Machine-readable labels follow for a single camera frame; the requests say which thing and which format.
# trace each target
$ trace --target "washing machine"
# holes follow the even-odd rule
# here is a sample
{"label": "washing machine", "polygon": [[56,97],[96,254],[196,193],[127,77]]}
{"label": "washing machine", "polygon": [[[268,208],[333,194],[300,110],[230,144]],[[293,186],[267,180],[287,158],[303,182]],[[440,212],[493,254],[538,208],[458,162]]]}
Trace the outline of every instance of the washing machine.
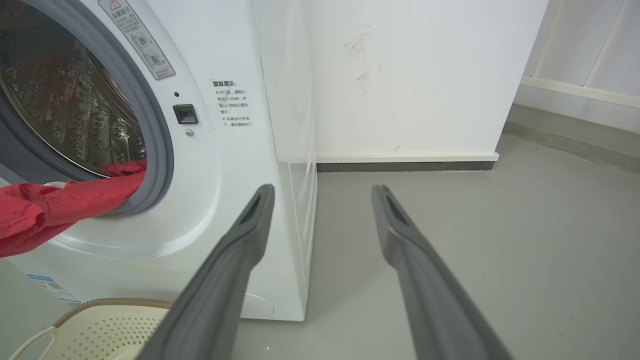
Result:
{"label": "washing machine", "polygon": [[61,301],[175,300],[262,184],[268,247],[243,317],[303,320],[317,197],[300,0],[5,0],[3,184],[147,160],[119,208],[9,260]]}

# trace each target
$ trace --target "brown braided basket rim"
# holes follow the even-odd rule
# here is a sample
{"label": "brown braided basket rim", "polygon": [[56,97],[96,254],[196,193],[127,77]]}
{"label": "brown braided basket rim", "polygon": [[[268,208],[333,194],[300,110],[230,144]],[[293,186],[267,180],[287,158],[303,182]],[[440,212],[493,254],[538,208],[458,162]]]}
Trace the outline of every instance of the brown braided basket rim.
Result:
{"label": "brown braided basket rim", "polygon": [[96,306],[107,305],[125,305],[125,306],[147,306],[147,307],[160,307],[161,309],[171,309],[173,302],[152,300],[152,299],[137,299],[132,297],[111,297],[106,299],[96,299],[88,302],[84,302],[73,309],[67,311],[59,319],[53,323],[53,327],[60,328],[65,322],[69,321],[72,317],[80,312],[90,309]]}

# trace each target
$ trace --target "dark gray baseboard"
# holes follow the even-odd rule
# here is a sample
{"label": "dark gray baseboard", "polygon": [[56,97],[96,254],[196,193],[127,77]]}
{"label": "dark gray baseboard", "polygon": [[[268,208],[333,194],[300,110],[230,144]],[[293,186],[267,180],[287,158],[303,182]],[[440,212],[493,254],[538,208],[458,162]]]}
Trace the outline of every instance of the dark gray baseboard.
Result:
{"label": "dark gray baseboard", "polygon": [[640,173],[639,134],[520,105],[511,108],[502,133]]}
{"label": "dark gray baseboard", "polygon": [[494,161],[443,161],[435,163],[325,163],[318,172],[399,172],[491,170]]}

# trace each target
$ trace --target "qr code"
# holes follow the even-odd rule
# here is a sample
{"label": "qr code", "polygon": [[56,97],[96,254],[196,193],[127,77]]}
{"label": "qr code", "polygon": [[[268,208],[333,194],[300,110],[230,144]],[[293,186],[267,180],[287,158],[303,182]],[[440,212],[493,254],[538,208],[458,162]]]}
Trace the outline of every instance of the qr code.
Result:
{"label": "qr code", "polygon": [[55,282],[49,282],[49,286],[51,286],[56,290],[64,290],[60,285],[56,284]]}

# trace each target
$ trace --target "washing machine door opening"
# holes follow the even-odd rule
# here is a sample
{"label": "washing machine door opening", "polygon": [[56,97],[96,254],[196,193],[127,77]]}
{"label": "washing machine door opening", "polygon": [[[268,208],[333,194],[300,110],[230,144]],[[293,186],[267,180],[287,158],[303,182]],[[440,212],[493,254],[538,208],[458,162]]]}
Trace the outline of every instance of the washing machine door opening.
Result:
{"label": "washing machine door opening", "polygon": [[107,165],[147,159],[140,189],[106,216],[140,213],[166,192],[173,151],[156,97],[79,1],[0,4],[0,98],[5,180],[90,181],[108,177]]}

